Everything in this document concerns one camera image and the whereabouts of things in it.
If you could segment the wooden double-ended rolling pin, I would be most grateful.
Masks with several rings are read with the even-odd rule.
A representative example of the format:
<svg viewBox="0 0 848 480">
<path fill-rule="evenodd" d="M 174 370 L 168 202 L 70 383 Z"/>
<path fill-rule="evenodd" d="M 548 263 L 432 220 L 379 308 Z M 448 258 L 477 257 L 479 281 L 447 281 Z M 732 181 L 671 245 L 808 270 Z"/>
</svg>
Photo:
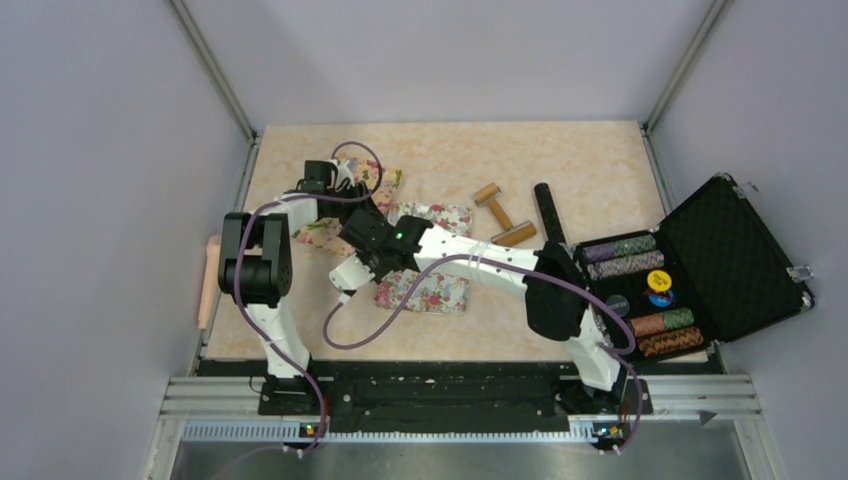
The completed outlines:
<svg viewBox="0 0 848 480">
<path fill-rule="evenodd" d="M 503 247 L 515 247 L 537 235 L 532 221 L 515 224 L 499 202 L 501 188 L 494 182 L 487 184 L 473 194 L 476 206 L 490 211 L 501 227 L 501 232 L 491 238 L 493 244 Z"/>
</svg>

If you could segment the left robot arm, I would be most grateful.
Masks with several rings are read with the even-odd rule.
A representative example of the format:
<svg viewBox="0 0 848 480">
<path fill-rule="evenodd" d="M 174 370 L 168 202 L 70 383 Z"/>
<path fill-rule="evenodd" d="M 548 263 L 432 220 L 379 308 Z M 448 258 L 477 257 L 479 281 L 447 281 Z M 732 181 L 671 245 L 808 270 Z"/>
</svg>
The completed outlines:
<svg viewBox="0 0 848 480">
<path fill-rule="evenodd" d="M 322 219 L 345 221 L 359 208 L 374 205 L 374 187 L 356 182 L 350 169 L 336 159 L 308 160 L 304 177 L 281 196 L 253 212 L 224 217 L 218 261 L 218 285 L 232 298 L 243 319 L 259 337 L 267 357 L 268 375 L 278 380 L 303 379 L 311 355 L 297 333 L 288 294 L 293 282 L 291 237 Z"/>
</svg>

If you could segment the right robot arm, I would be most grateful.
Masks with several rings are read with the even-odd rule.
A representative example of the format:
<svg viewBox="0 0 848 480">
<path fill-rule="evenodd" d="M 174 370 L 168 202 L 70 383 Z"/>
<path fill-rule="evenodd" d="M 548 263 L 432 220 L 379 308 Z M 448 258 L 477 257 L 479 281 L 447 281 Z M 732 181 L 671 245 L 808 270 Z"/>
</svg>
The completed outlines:
<svg viewBox="0 0 848 480">
<path fill-rule="evenodd" d="M 571 256 L 548 242 L 537 250 L 474 240 L 423 218 L 402 216 L 390 223 L 382 215 L 355 212 L 340 233 L 354 253 L 332 270 L 329 279 L 351 293 L 393 272 L 426 277 L 448 274 L 497 288 L 524 301 L 528 328 L 557 341 L 589 388 L 611 391 L 621 365 L 596 325 L 594 313 L 617 314 L 594 296 Z"/>
</svg>

